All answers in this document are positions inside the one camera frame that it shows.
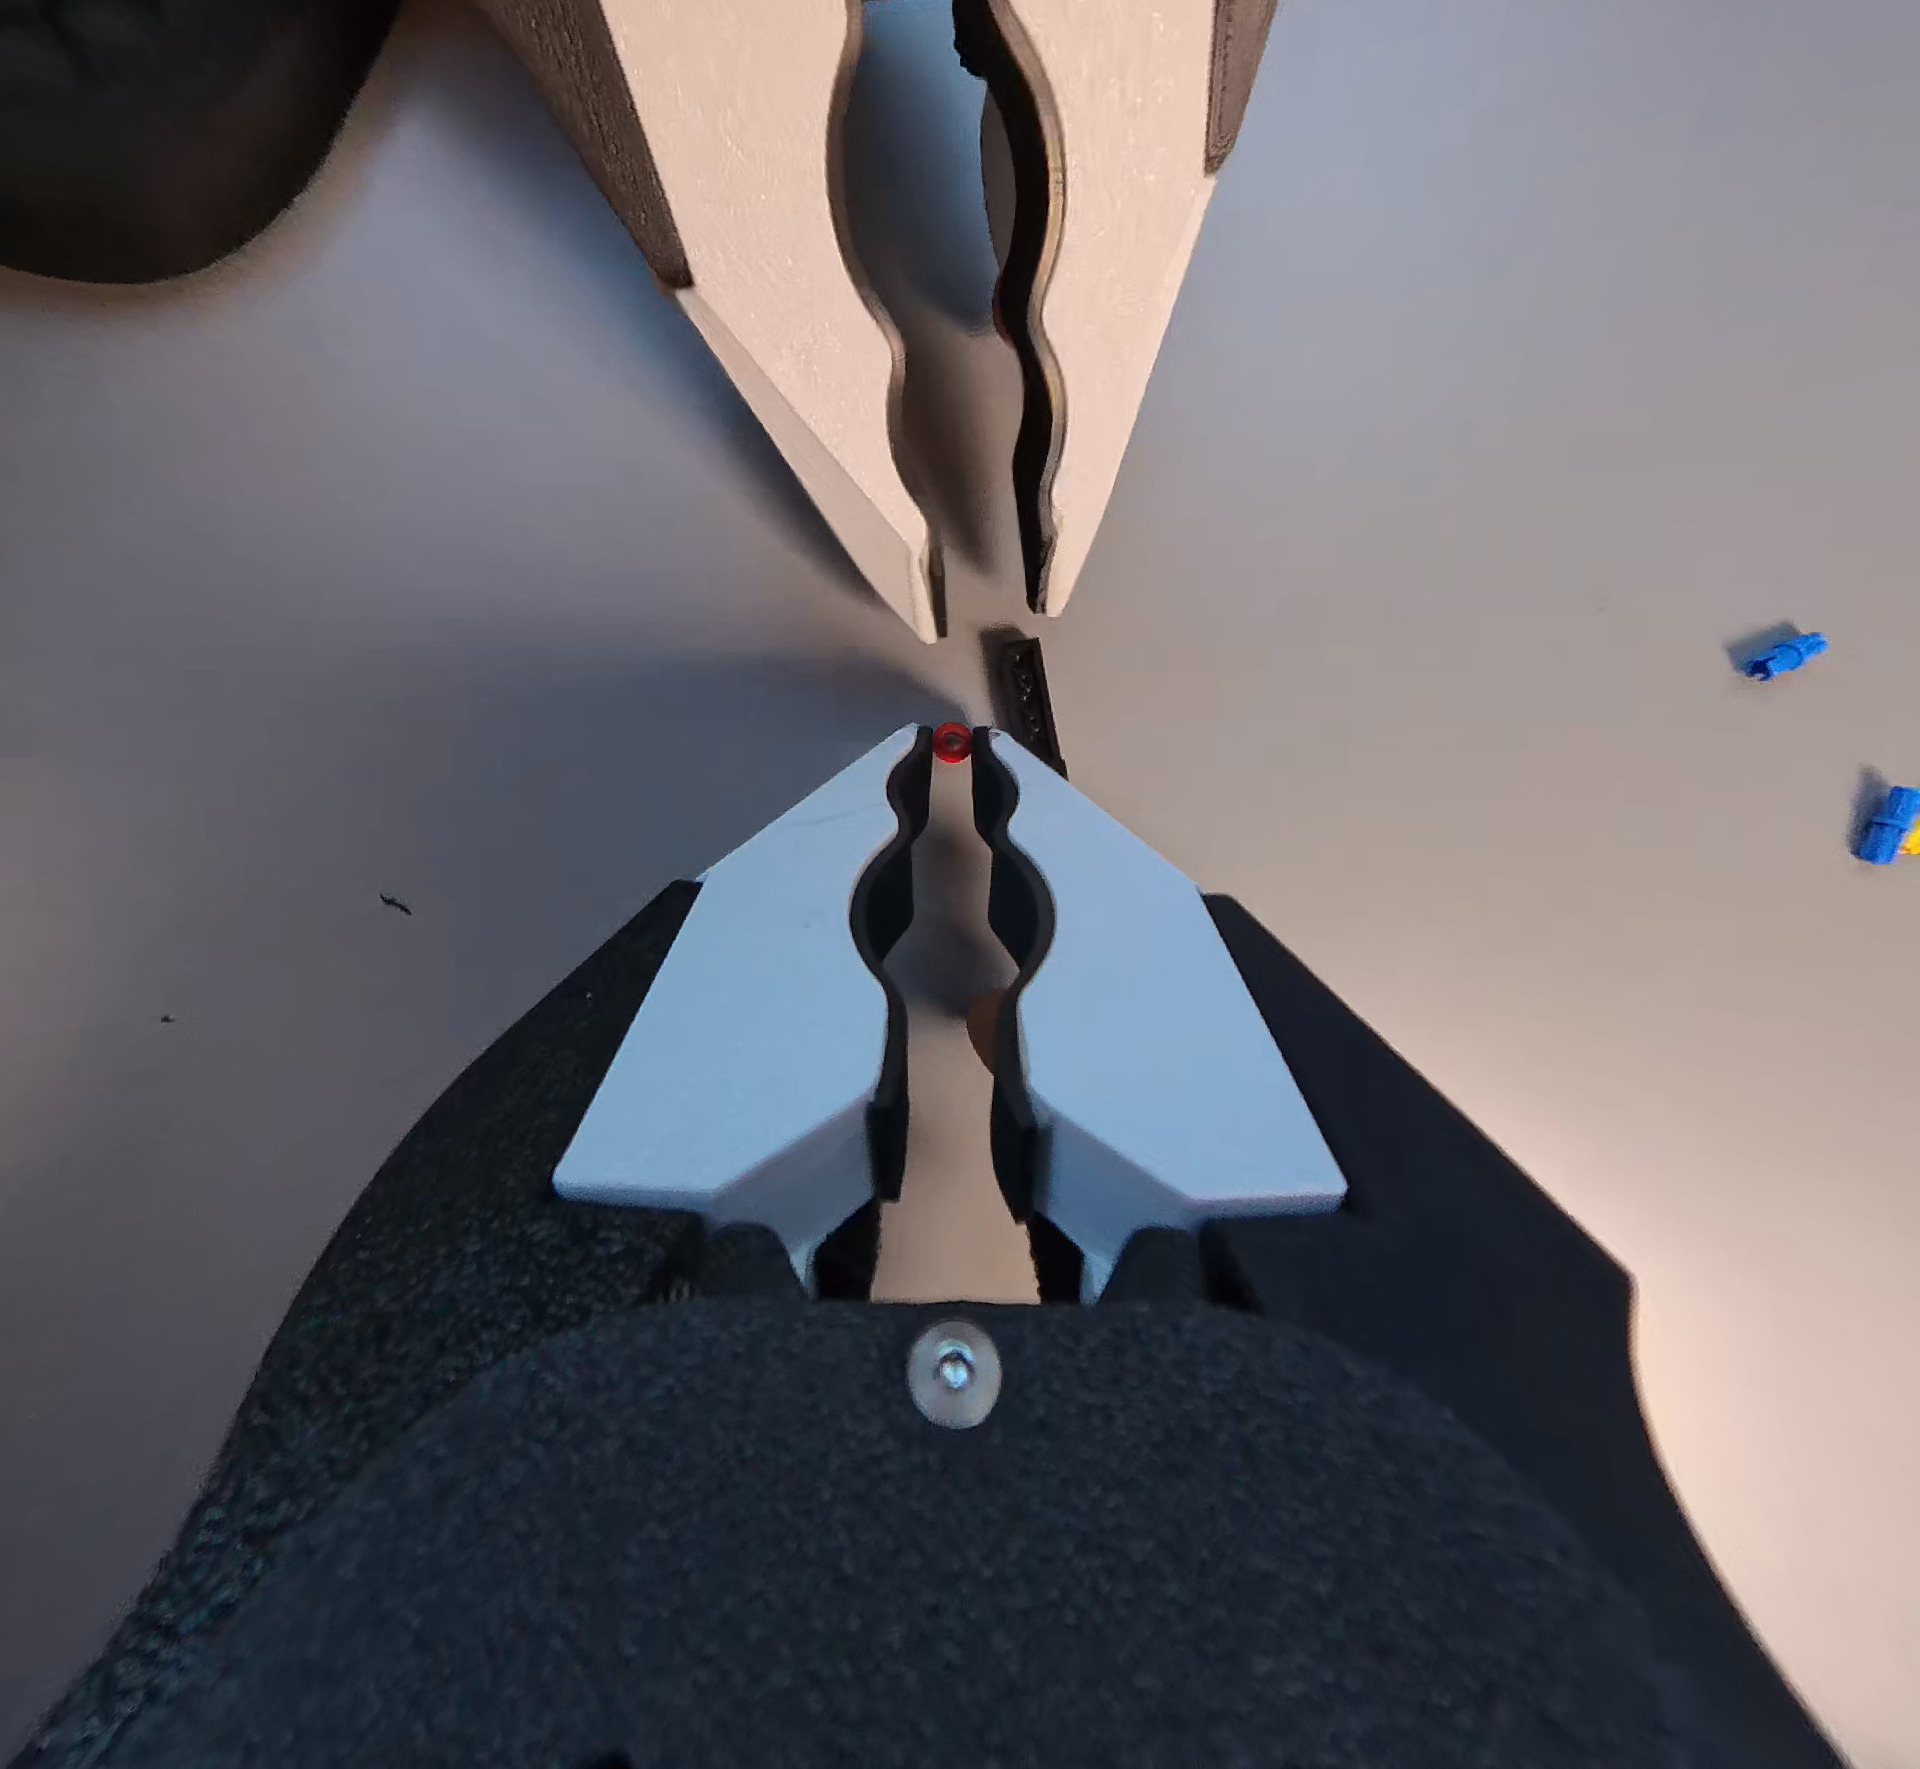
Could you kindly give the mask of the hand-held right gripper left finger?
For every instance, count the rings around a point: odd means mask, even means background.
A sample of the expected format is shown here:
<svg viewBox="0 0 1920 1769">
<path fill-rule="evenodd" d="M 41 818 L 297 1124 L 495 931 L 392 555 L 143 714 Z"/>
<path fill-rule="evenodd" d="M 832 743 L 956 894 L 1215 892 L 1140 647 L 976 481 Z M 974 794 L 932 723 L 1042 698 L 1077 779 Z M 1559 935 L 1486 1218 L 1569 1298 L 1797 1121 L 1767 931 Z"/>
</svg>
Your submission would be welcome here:
<svg viewBox="0 0 1920 1769">
<path fill-rule="evenodd" d="M 899 1200 L 906 1008 L 934 731 L 905 726 L 733 848 L 698 891 L 555 1169 L 562 1200 L 781 1240 L 803 1290 L 864 1298 Z"/>
</svg>

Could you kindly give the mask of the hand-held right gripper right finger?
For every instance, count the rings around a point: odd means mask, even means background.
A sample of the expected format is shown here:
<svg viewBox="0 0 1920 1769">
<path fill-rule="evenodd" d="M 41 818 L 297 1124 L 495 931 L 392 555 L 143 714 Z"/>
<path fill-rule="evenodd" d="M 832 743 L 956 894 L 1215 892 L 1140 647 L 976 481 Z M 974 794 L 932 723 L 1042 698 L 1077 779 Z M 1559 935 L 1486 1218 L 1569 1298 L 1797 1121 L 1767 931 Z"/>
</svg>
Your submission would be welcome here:
<svg viewBox="0 0 1920 1769">
<path fill-rule="evenodd" d="M 1010 734 L 974 734 L 991 1152 L 1042 1298 L 1096 1302 L 1143 1232 L 1323 1216 L 1349 1182 L 1201 891 Z"/>
</svg>

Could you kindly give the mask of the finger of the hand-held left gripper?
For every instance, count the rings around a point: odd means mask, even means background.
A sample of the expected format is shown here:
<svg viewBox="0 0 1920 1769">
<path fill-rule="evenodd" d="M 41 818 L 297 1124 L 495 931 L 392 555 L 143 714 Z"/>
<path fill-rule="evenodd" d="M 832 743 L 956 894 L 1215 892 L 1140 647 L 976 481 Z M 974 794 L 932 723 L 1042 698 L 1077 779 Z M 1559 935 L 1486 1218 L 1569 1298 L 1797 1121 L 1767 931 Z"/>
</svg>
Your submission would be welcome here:
<svg viewBox="0 0 1920 1769">
<path fill-rule="evenodd" d="M 1030 610 L 1086 570 L 1214 196 L 1215 0 L 955 0 L 1008 139 L 995 328 L 1022 364 Z"/>
<path fill-rule="evenodd" d="M 864 0 L 596 0 L 686 279 L 681 310 L 881 602 L 945 630 L 902 476 L 899 333 L 850 241 L 845 116 Z"/>
</svg>

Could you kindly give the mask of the long black lego plate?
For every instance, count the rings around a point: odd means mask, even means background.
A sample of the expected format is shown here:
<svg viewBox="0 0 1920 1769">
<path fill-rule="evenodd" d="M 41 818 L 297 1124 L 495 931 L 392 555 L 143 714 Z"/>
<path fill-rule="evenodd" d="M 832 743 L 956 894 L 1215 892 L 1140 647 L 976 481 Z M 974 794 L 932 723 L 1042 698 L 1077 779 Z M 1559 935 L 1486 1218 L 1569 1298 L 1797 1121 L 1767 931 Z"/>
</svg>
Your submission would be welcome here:
<svg viewBox="0 0 1920 1769">
<path fill-rule="evenodd" d="M 1069 779 L 1043 664 L 1043 646 L 1011 624 L 982 631 L 995 729 L 1059 779 Z"/>
</svg>

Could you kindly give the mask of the pile of colourful lego pieces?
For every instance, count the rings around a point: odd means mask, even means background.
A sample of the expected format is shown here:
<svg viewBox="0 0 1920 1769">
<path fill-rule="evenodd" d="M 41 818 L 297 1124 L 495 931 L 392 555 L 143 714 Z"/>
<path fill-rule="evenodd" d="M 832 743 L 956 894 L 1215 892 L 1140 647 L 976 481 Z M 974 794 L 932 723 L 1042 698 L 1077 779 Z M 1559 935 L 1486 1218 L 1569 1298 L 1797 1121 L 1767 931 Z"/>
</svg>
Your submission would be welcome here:
<svg viewBox="0 0 1920 1769">
<path fill-rule="evenodd" d="M 1730 650 L 1733 669 L 1748 685 L 1794 677 L 1831 650 L 1817 630 L 1775 630 L 1756 643 Z M 1919 787 L 1889 781 L 1881 772 L 1863 770 L 1854 803 L 1848 811 L 1844 848 L 1866 867 L 1897 867 L 1919 857 Z"/>
</svg>

